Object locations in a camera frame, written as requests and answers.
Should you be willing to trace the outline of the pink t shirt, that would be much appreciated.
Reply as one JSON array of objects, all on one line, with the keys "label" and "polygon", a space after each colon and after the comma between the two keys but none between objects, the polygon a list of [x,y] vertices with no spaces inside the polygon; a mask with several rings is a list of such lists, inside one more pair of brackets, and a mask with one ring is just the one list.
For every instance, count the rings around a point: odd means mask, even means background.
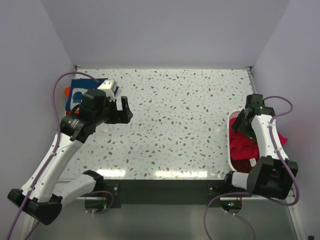
[{"label": "pink t shirt", "polygon": [[229,130],[230,158],[233,160],[253,159],[257,157],[271,156],[279,160],[289,157],[285,153],[283,144],[287,139],[276,132],[276,122],[270,123],[272,117],[269,115],[257,115],[252,121],[253,133],[256,141],[250,139],[239,130]]}]

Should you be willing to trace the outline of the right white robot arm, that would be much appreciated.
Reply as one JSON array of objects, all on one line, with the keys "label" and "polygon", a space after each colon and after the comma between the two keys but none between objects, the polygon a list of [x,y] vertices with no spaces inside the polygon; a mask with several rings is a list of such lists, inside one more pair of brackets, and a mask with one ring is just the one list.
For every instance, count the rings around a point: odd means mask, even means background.
[{"label": "right white robot arm", "polygon": [[231,168],[221,186],[230,197],[244,193],[283,204],[295,189],[294,202],[300,198],[296,181],[298,164],[283,148],[284,138],[277,131],[278,115],[265,104],[261,94],[246,97],[245,107],[227,120],[227,156]]}]

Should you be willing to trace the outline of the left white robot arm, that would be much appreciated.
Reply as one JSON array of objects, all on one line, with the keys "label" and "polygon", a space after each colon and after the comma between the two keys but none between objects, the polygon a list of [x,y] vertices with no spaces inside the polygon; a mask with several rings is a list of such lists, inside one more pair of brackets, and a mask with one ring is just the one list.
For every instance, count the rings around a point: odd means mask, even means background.
[{"label": "left white robot arm", "polygon": [[86,170],[79,178],[58,188],[57,181],[71,158],[101,124],[128,124],[133,117],[126,96],[121,96],[122,109],[117,109],[103,90],[90,89],[82,102],[61,119],[51,148],[31,178],[20,188],[12,189],[7,198],[23,212],[44,225],[51,224],[63,207],[85,194],[99,196],[104,178]]}]

